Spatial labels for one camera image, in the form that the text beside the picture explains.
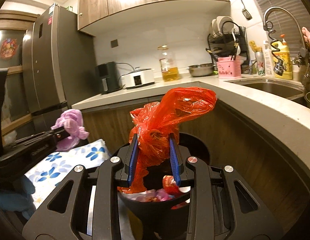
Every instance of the countertop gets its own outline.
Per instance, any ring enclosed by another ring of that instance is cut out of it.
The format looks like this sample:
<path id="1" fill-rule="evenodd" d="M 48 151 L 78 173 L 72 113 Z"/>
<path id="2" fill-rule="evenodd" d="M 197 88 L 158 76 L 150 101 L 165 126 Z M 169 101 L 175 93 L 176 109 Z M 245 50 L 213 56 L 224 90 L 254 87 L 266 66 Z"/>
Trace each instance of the countertop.
<path id="1" fill-rule="evenodd" d="M 279 81 L 293 82 L 295 85 L 301 86 L 299 82 L 282 79 Z M 123 89 L 106 95 L 96 95 L 74 104 L 72 107 L 84 110 L 163 95 L 171 88 L 192 86 L 213 90 L 218 99 L 256 122 L 286 145 L 310 171 L 310 109 L 270 93 L 229 83 L 227 80 L 218 79 L 217 76 L 184 77 L 172 82 L 160 81 L 147 87 Z"/>

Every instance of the metal bolt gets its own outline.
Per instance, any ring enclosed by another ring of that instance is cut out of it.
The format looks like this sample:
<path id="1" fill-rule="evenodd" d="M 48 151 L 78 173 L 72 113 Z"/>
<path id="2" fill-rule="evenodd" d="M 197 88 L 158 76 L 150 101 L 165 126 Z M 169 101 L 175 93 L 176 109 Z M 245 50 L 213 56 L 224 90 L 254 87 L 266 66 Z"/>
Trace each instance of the metal bolt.
<path id="1" fill-rule="evenodd" d="M 111 157 L 111 162 L 112 163 L 118 163 L 120 161 L 120 158 L 117 156 Z"/>
<path id="2" fill-rule="evenodd" d="M 232 172 L 232 171 L 234 171 L 233 167 L 230 166 L 230 165 L 225 166 L 225 167 L 224 167 L 224 170 L 225 170 L 226 172 Z"/>
<path id="3" fill-rule="evenodd" d="M 196 163 L 196 162 L 197 162 L 197 158 L 191 156 L 191 157 L 188 157 L 188 161 L 189 161 L 190 163 Z"/>
<path id="4" fill-rule="evenodd" d="M 76 172 L 81 172 L 83 169 L 84 169 L 84 167 L 83 167 L 82 165 L 77 165 L 77 166 L 74 168 L 74 171 L 76 171 Z"/>

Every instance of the floral tablecloth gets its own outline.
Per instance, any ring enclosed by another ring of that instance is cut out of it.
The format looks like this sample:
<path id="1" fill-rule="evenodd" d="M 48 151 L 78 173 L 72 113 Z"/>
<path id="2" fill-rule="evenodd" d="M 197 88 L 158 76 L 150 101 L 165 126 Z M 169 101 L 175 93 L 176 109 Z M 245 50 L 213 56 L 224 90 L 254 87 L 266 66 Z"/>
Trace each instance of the floral tablecloth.
<path id="1" fill-rule="evenodd" d="M 81 164 L 88 169 L 101 165 L 108 158 L 109 153 L 102 139 L 69 152 L 48 155 L 25 174 L 36 189 L 32 195 L 34 205 L 38 208 L 76 165 Z"/>

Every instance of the spatula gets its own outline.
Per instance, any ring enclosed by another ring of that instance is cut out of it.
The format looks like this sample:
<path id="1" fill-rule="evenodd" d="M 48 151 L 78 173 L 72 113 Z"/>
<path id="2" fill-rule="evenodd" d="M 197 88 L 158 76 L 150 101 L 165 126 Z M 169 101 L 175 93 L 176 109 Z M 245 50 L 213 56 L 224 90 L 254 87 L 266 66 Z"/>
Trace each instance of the spatula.
<path id="1" fill-rule="evenodd" d="M 243 3 L 243 0 L 241 0 L 243 6 L 244 6 L 244 9 L 242 10 L 242 14 L 244 15 L 244 17 L 246 18 L 246 20 L 251 20 L 252 19 L 252 16 L 251 14 L 249 13 L 249 11 L 245 8 L 245 5 Z"/>

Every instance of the refrigerator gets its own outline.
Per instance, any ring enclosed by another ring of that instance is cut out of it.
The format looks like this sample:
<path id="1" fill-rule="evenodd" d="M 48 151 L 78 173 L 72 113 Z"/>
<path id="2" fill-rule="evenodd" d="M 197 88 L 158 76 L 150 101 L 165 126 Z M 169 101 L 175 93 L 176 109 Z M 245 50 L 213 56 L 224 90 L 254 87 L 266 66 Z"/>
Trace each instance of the refrigerator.
<path id="1" fill-rule="evenodd" d="M 23 38 L 23 79 L 36 132 L 50 130 L 66 109 L 97 95 L 93 37 L 77 14 L 53 4 Z"/>

